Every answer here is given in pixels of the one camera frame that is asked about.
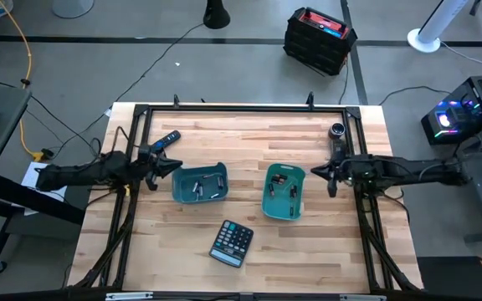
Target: black calculator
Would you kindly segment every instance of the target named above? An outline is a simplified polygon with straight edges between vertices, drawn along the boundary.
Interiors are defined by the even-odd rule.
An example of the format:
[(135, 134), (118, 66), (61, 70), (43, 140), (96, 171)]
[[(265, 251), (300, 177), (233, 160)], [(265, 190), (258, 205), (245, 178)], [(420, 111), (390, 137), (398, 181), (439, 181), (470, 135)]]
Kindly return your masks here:
[(224, 221), (213, 242), (209, 256), (239, 268), (249, 250), (253, 231), (232, 221)]

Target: teal bin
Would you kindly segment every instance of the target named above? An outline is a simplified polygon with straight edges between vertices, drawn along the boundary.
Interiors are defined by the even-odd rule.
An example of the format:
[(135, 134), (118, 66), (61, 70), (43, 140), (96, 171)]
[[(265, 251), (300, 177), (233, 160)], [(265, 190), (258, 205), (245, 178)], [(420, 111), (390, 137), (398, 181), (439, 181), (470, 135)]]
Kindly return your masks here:
[[(287, 176), (284, 184), (276, 184), (271, 182), (271, 178), (275, 174)], [(302, 208), (302, 184), (305, 180), (306, 173), (302, 168), (290, 166), (282, 163), (274, 163), (267, 169), (265, 177), (264, 199), (261, 202), (261, 209), (266, 216), (278, 218), (286, 221), (296, 221), (300, 218)], [(273, 184), (274, 196), (271, 196), (269, 184)], [(297, 185), (297, 196), (290, 197), (290, 188)]]
[[(218, 187), (218, 178), (223, 178), (223, 189)], [(203, 185), (203, 196), (197, 200), (197, 194), (192, 192), (194, 183), (200, 181)], [(222, 201), (228, 194), (228, 173), (226, 166), (219, 162), (215, 166), (198, 168), (177, 168), (172, 173), (172, 198), (183, 204), (198, 204), (201, 202)]]

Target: butcher block tabletop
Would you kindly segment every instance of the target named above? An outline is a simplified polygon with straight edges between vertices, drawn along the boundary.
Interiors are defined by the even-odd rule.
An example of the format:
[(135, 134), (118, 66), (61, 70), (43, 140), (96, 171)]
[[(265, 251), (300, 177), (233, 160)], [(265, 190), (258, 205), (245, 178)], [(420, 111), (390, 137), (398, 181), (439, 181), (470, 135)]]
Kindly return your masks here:
[[(135, 104), (114, 104), (103, 152), (110, 151), (117, 126), (129, 133)], [(329, 160), (327, 131), (342, 122), (341, 115), (213, 112), (213, 106), (208, 106), (210, 110), (203, 112), (154, 111), (149, 143), (179, 130), (182, 138), (166, 149), (167, 156), (182, 160), (184, 168), (224, 163), (228, 196), (221, 202), (182, 205), (172, 200), (171, 176), (157, 180), (157, 191), (149, 191), (142, 183), (124, 290), (369, 293), (352, 189), (339, 185), (337, 197), (330, 199), (326, 182), (310, 173), (310, 168)], [(391, 155), (382, 107), (359, 108), (368, 152)], [(356, 144), (356, 128), (353, 120), (350, 123)], [(141, 134), (136, 141), (141, 141)], [(115, 149), (124, 151), (126, 142), (120, 135)], [(272, 219), (261, 210), (265, 174), (276, 162), (306, 172), (304, 211), (298, 221)], [(400, 194), (396, 187), (387, 193)], [(105, 191), (92, 191), (90, 199), (102, 194)], [(81, 280), (105, 250), (115, 198), (112, 194), (87, 208), (68, 285)], [(379, 208), (389, 254), (421, 288), (405, 211), (384, 198), (379, 198)], [(241, 268), (208, 255), (226, 219), (254, 230)], [(111, 265), (111, 281), (118, 255), (115, 253)], [(383, 286), (377, 255), (374, 261), (377, 280)]]

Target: remote control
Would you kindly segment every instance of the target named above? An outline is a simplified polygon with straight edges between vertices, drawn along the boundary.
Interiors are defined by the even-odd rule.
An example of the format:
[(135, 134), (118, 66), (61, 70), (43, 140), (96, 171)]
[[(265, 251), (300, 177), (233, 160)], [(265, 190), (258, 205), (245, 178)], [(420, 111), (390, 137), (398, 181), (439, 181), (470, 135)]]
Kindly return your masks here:
[(222, 263), (240, 268), (249, 250), (252, 230), (232, 221), (224, 221), (213, 242), (209, 256)]
[(178, 141), (182, 135), (179, 131), (174, 130), (172, 133), (164, 136), (160, 140), (156, 141), (154, 144), (150, 146), (151, 152), (154, 154), (160, 153), (163, 149), (167, 148), (167, 146), (171, 145), (172, 143)]

